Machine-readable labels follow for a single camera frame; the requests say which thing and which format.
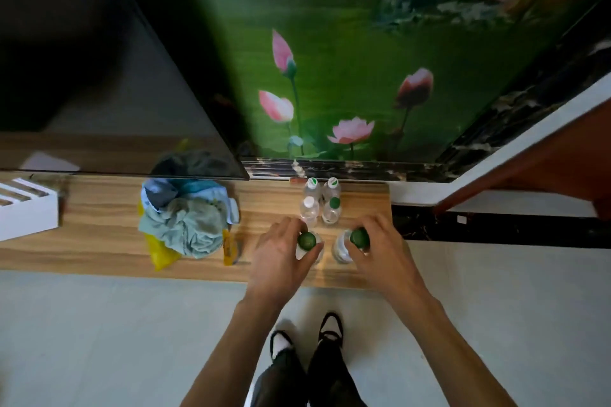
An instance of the yellow plastic bag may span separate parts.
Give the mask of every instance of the yellow plastic bag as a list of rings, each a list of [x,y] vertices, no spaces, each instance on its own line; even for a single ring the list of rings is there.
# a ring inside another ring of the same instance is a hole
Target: yellow plastic bag
[[[144,214],[144,208],[142,202],[138,202],[138,215],[142,217]],[[178,261],[182,256],[178,251],[168,248],[162,241],[157,240],[153,235],[144,233],[144,237],[147,239],[149,245],[149,253],[151,255],[151,261],[155,266],[155,270],[161,270],[164,267],[169,266],[173,262]]]

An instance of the lotus painting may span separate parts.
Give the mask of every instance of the lotus painting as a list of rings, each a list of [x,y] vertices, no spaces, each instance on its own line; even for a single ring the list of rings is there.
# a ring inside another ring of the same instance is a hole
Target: lotus painting
[[[601,0],[192,1],[252,154],[428,163]]]

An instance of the right hand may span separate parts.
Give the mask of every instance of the right hand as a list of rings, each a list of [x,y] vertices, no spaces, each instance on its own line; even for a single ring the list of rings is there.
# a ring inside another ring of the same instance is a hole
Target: right hand
[[[345,245],[356,268],[369,284],[381,292],[391,306],[402,305],[406,300],[431,297],[418,272],[407,243],[382,214],[364,216],[354,228],[363,226],[369,234],[370,251],[363,253],[349,240]]]

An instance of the forearm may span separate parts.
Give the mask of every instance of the forearm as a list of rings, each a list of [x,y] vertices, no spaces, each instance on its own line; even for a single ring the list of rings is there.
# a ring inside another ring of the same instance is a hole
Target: forearm
[[[279,309],[246,296],[181,407],[242,407]]]
[[[451,407],[515,403],[432,296],[397,309],[420,345]]]

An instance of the wooden tabletop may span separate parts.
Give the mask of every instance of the wooden tabletop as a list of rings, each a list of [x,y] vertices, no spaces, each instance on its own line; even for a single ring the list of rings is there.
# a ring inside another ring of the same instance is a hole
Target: wooden tabletop
[[[1,242],[0,269],[246,282],[259,235],[283,216],[299,216],[303,188],[288,181],[223,182],[240,207],[240,224],[232,228],[243,242],[239,262],[223,265],[219,250],[200,260],[181,258],[156,272],[144,236],[137,230],[142,182],[141,177],[69,176],[61,226]],[[326,243],[323,258],[310,271],[306,286],[367,288],[353,264],[338,264],[332,258],[331,247],[355,218],[371,212],[391,216],[388,187],[343,184],[341,206],[342,218],[335,226],[325,226],[319,218],[311,229]]]

